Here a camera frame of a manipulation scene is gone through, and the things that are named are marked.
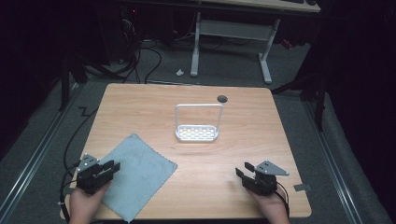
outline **blue cloth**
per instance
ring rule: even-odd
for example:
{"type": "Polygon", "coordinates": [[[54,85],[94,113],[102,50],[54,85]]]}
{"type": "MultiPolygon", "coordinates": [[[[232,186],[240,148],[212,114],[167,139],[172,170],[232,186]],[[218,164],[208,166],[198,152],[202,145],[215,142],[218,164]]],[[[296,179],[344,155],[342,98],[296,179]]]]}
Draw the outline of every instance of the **blue cloth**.
{"type": "Polygon", "coordinates": [[[120,170],[102,201],[127,222],[136,217],[177,168],[136,134],[123,140],[100,163],[111,160],[120,162],[120,170]]]}

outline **person's arm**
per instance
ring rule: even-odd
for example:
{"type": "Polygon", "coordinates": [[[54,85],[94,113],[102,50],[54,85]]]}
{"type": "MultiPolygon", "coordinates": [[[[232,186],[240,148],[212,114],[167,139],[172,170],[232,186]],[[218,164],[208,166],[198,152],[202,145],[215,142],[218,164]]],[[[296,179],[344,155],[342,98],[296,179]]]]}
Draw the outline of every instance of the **person's arm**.
{"type": "MultiPolygon", "coordinates": [[[[277,195],[260,196],[248,189],[247,192],[258,203],[260,211],[271,224],[290,224],[285,204],[277,195]]],[[[278,189],[277,192],[285,198],[285,192],[282,189],[278,189]]]]}
{"type": "Polygon", "coordinates": [[[95,216],[110,183],[101,187],[93,195],[75,188],[70,196],[70,224],[89,224],[95,216]]]}

